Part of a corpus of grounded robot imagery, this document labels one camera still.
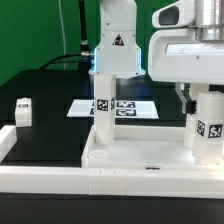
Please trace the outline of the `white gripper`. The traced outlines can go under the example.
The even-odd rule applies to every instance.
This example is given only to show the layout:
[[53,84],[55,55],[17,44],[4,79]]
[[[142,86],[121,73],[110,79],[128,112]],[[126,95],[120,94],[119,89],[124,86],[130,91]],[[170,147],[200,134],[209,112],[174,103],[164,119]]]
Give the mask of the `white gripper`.
[[198,41],[194,28],[159,30],[149,42],[148,72],[154,81],[175,82],[182,112],[193,115],[197,103],[186,83],[224,85],[224,41]]

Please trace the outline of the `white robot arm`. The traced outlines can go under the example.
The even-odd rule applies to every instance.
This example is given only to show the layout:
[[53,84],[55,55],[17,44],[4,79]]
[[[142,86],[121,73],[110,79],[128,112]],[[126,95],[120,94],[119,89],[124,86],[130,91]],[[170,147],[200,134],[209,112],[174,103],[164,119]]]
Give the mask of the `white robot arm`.
[[135,0],[100,0],[101,39],[92,76],[149,75],[174,83],[224,85],[224,0],[177,0],[152,15],[148,68],[136,44]]

